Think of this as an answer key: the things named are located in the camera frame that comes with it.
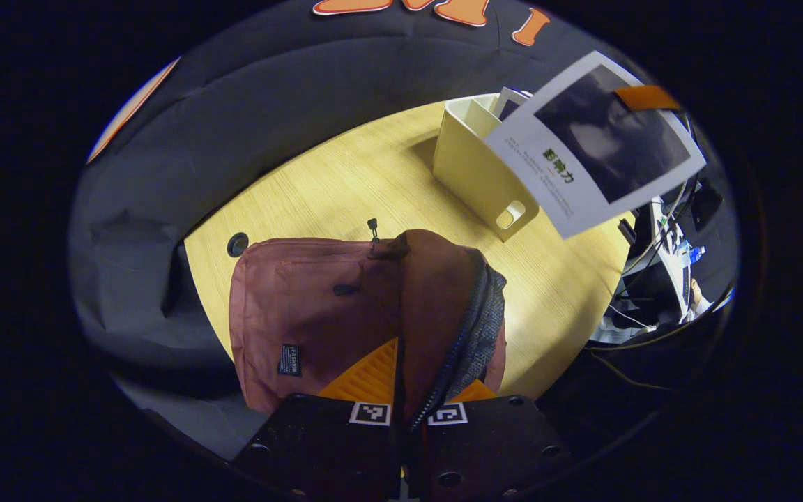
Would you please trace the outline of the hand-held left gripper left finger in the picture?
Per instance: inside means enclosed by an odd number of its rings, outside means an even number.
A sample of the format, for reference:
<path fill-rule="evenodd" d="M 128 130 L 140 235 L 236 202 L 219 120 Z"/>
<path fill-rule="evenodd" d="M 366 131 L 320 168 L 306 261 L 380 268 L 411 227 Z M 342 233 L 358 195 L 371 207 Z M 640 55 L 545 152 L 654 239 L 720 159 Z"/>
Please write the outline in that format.
<path fill-rule="evenodd" d="M 397 498 L 401 354 L 392 339 L 321 394 L 287 395 L 232 467 L 284 501 Z"/>

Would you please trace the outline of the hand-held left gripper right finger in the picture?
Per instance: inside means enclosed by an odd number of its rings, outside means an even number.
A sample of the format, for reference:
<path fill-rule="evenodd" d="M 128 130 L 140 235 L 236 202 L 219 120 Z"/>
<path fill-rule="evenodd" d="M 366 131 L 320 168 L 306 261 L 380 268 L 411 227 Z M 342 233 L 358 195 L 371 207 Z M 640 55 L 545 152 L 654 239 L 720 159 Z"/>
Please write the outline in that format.
<path fill-rule="evenodd" d="M 440 404 L 415 429 L 406 480 L 417 500 L 521 500 L 574 463 L 547 416 L 484 382 Z"/>

